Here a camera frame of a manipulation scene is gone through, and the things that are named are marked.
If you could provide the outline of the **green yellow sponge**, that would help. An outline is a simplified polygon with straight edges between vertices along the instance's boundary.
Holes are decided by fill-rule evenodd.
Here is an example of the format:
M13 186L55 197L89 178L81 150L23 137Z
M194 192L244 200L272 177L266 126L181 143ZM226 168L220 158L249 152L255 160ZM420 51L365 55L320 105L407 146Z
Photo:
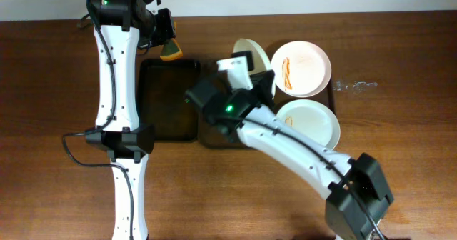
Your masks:
M162 61L173 61L180 59L183 56L183 52L175 40L175 38L166 40L165 44L160 53L160 59Z

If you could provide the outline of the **white plate with sauce centre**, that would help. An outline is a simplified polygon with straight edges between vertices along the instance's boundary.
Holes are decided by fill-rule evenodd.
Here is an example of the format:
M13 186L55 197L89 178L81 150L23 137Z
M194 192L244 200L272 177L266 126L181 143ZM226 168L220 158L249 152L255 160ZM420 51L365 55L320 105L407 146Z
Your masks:
M262 71L273 70L270 59L263 48L251 39L239 39L234 45L234 53L239 51L251 51L253 56L253 71L249 72L249 76L261 73ZM276 90L273 85L272 93L275 96Z

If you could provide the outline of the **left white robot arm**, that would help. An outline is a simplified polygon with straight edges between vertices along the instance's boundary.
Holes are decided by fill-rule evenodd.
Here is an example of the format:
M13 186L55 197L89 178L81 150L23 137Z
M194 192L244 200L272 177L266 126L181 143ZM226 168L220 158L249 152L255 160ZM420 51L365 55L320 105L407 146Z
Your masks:
M154 126L142 124L136 107L137 51L162 48L160 58L183 56L169 9L156 13L148 4L161 0L86 0L99 53L99 105L95 126L82 132L86 142L105 151L113 171L113 239L147 239L144 177L154 147Z

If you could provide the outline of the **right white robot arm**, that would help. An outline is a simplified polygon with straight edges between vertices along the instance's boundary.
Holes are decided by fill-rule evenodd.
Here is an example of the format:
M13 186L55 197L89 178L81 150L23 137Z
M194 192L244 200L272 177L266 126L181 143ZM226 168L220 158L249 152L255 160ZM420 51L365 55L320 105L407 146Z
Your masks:
M226 138L261 151L306 181L326 202L325 220L337 239L385 239L379 228L393 194L379 162L329 149L272 112L274 72L253 86L232 86L213 74L186 90L184 99Z

